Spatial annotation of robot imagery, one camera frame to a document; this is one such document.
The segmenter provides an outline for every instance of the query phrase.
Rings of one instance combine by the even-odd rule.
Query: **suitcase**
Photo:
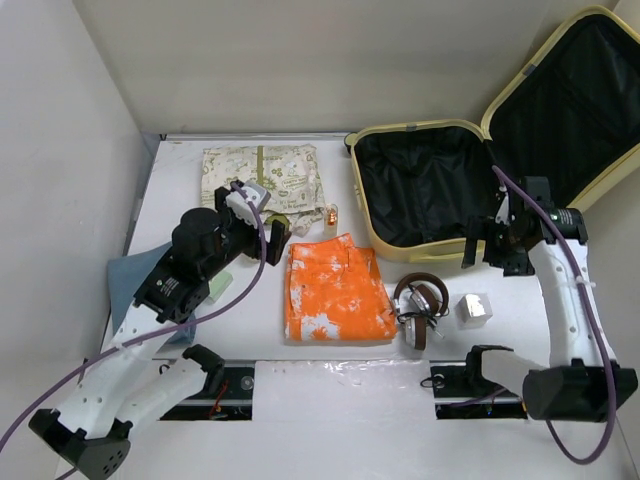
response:
[[[472,215],[495,215],[496,164],[549,179],[557,206],[588,209],[640,165],[640,36],[604,7],[565,21],[486,110],[345,139],[376,252],[460,259]]]

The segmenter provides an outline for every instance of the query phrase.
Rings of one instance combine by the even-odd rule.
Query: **small bottle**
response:
[[[324,236],[333,238],[338,235],[338,207],[327,205],[324,209]]]

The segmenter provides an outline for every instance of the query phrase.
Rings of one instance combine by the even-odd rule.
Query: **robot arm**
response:
[[[540,217],[514,195],[505,194],[495,218],[472,218],[463,268],[473,265],[478,240],[484,258],[505,276],[532,275],[540,282],[550,335],[549,368],[505,348],[474,347],[467,357],[475,375],[502,385],[523,398],[536,420],[601,422],[607,417],[607,388],[602,355],[578,291],[587,287],[594,319],[611,361],[620,407],[637,389],[635,370],[620,368],[600,325],[587,268],[587,233],[581,213],[555,208],[546,178],[525,177],[521,187],[536,199],[558,227],[575,257],[575,278],[565,252]]]
[[[255,184],[238,184],[260,211],[269,193]],[[54,451],[92,480],[106,479],[120,467],[136,432],[202,390],[206,379],[214,390],[222,379],[224,360],[194,345],[167,373],[134,391],[135,382],[174,331],[143,341],[145,336],[186,322],[208,296],[209,280],[241,253],[260,257],[257,220],[243,195],[225,188],[215,195],[216,210],[196,208],[183,215],[173,231],[171,248],[135,293],[108,346],[117,351],[87,370],[57,408],[38,410],[29,422]],[[280,261],[290,236],[282,223],[274,222],[266,249],[268,263]]]

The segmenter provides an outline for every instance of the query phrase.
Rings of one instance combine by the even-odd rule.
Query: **black suitcase lining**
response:
[[[370,134],[355,145],[377,235],[395,247],[465,236],[493,215],[497,164],[549,178],[566,206],[640,142],[640,45],[605,15],[573,26],[494,112],[493,141],[463,127]]]

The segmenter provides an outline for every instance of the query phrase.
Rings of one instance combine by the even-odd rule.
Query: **orange shorts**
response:
[[[396,334],[375,253],[355,247],[349,234],[289,247],[284,312],[289,340],[380,341]]]

